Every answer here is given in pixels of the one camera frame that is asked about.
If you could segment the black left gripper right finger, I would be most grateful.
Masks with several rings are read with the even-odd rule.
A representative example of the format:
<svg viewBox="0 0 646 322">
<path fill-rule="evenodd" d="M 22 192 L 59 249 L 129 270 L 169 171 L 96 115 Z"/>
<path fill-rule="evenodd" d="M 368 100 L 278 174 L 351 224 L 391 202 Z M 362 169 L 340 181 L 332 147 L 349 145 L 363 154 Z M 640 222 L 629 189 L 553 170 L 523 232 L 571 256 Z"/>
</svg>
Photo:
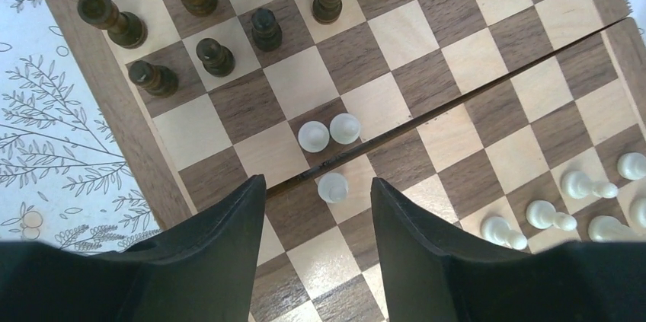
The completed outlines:
<svg viewBox="0 0 646 322">
<path fill-rule="evenodd" d="M 492 244 L 376 177 L 370 197 L 392 321 L 643 321 L 645 245 Z"/>
</svg>

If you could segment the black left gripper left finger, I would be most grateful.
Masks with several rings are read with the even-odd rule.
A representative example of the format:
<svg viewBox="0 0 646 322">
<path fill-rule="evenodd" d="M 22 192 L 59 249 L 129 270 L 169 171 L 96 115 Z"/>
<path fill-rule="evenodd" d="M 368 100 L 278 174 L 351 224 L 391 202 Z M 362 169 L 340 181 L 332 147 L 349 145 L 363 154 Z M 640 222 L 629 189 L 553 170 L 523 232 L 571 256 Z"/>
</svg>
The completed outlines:
<svg viewBox="0 0 646 322">
<path fill-rule="evenodd" d="M 121 252 L 83 256 L 39 241 L 1 244 L 3 321 L 245 321 L 266 181 Z"/>
</svg>

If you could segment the white chess pawn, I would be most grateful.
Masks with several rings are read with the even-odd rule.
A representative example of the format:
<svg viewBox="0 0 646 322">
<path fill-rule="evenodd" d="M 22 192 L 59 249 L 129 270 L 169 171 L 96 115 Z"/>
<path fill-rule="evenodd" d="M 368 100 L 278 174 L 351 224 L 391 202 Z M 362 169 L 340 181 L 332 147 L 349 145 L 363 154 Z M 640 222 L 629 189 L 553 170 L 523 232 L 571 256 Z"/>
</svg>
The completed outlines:
<svg viewBox="0 0 646 322">
<path fill-rule="evenodd" d="M 596 242 L 645 241 L 645 236 L 609 215 L 594 217 L 588 226 L 588 235 Z"/>
</svg>

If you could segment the white chess queen piece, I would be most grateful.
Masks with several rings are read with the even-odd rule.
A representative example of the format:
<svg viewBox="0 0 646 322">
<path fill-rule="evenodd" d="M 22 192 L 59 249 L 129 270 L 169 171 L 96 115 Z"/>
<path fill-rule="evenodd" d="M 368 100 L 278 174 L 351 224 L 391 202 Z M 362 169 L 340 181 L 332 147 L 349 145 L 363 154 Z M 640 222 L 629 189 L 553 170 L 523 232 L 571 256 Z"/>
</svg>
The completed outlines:
<svg viewBox="0 0 646 322">
<path fill-rule="evenodd" d="M 634 199 L 629 207 L 629 217 L 635 227 L 646 228 L 646 199 Z"/>
</svg>

